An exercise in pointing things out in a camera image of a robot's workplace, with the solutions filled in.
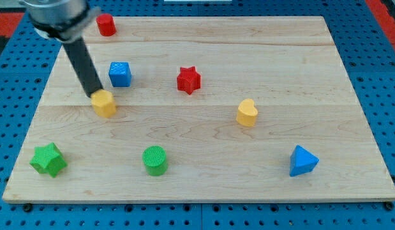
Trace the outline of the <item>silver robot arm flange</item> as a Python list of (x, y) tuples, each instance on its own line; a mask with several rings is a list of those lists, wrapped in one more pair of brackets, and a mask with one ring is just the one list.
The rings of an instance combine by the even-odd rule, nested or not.
[(87, 0), (19, 0), (28, 12), (34, 30), (45, 39), (72, 43), (101, 14)]

